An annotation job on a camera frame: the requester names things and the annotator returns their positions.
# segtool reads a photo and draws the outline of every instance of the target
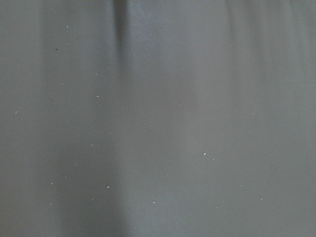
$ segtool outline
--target dark gray cloth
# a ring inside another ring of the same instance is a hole
[[[314,0],[2,0],[1,237],[311,237]]]

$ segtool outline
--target gray fabric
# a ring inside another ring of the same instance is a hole
[[[1,237],[311,237],[316,2],[2,0]]]

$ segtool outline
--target gray surface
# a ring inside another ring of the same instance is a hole
[[[315,236],[315,23],[313,0],[2,0],[0,236]]]

